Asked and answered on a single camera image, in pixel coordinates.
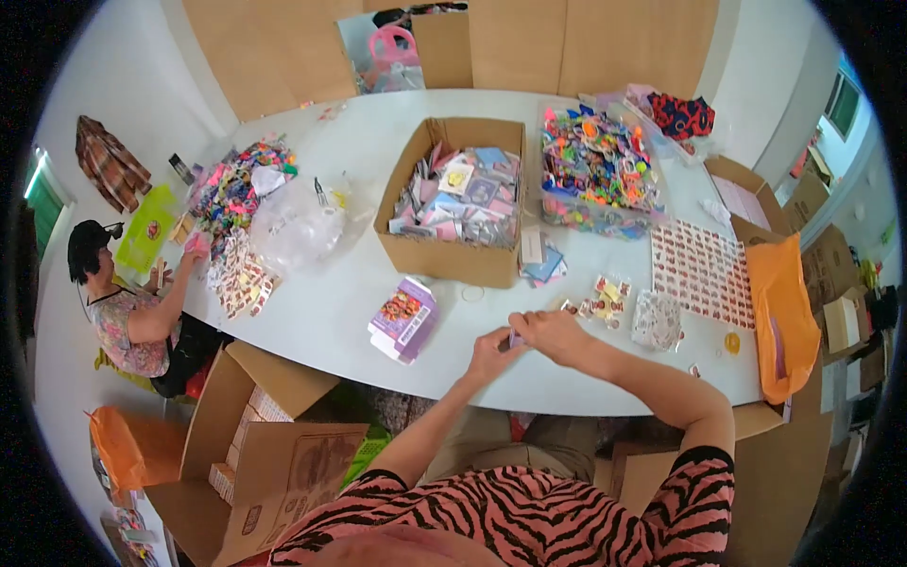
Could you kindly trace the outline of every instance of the plaid jacket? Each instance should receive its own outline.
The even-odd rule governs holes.
[[[89,181],[117,212],[139,208],[135,192],[148,193],[151,174],[141,166],[103,124],[79,116],[75,127],[75,155]]]

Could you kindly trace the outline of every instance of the barcode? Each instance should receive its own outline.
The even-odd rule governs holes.
[[[419,327],[422,326],[422,322],[425,321],[425,318],[428,317],[429,308],[422,306],[419,309],[419,312],[415,314],[413,322],[409,324],[409,327],[406,328],[404,334],[400,337],[400,344],[404,347],[409,344],[409,340],[415,335],[415,331],[419,330]]]

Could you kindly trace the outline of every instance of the window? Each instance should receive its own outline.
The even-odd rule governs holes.
[[[857,88],[856,82],[848,76],[844,68],[838,69],[838,74],[834,78],[832,95],[825,105],[824,114],[844,140],[847,140],[847,134],[850,133],[851,126],[853,126],[858,106],[860,106],[860,89]]]
[[[54,232],[54,225],[63,211],[63,200],[54,190],[46,168],[47,152],[36,151],[28,163],[25,178],[25,200],[34,211],[34,235],[38,241],[38,259],[44,258],[47,243]]]

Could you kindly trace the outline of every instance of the floral shirt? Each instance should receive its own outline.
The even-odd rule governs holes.
[[[144,289],[121,288],[109,296],[88,304],[88,317],[101,340],[101,348],[124,372],[152,378],[163,376],[170,367],[166,341],[134,345],[126,331],[126,321],[134,309],[150,309],[161,302]],[[171,344],[176,346],[182,323],[171,331]]]

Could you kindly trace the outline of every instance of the orange plastic bag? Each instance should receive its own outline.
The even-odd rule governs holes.
[[[809,308],[800,235],[746,249],[756,311],[759,380],[769,404],[783,404],[806,385],[822,334]]]
[[[102,406],[88,414],[92,440],[111,479],[111,494],[180,480],[189,428],[157,417]]]

